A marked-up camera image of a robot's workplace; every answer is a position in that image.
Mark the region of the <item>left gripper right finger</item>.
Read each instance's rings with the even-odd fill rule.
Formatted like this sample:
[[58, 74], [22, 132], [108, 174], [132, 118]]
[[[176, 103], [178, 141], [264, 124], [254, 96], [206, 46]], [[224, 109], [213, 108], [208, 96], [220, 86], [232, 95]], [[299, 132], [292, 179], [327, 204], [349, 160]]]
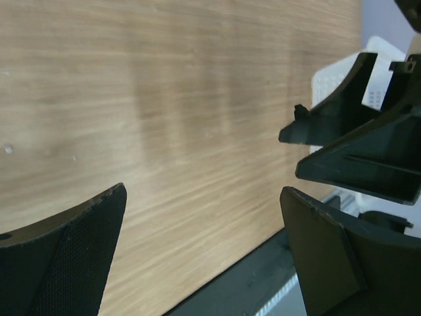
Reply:
[[420, 239], [293, 187], [280, 206], [307, 315], [420, 314]]

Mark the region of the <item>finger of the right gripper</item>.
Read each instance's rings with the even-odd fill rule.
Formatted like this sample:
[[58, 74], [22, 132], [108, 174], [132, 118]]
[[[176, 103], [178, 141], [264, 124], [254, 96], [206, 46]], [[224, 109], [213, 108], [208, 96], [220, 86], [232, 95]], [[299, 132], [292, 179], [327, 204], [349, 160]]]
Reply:
[[420, 197], [420, 56], [392, 62], [378, 118], [300, 160], [297, 178], [400, 204]]
[[340, 85], [317, 106], [294, 108], [294, 121], [280, 130], [281, 143], [328, 145], [359, 126], [379, 117], [380, 112], [362, 104], [377, 53], [359, 53]]

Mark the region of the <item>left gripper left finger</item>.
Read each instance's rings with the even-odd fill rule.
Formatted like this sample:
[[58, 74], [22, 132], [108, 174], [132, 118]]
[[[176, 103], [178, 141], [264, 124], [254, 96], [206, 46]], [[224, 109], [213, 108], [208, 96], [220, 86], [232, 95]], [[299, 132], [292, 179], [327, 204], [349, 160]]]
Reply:
[[98, 315], [120, 235], [122, 183], [1, 234], [2, 315]]

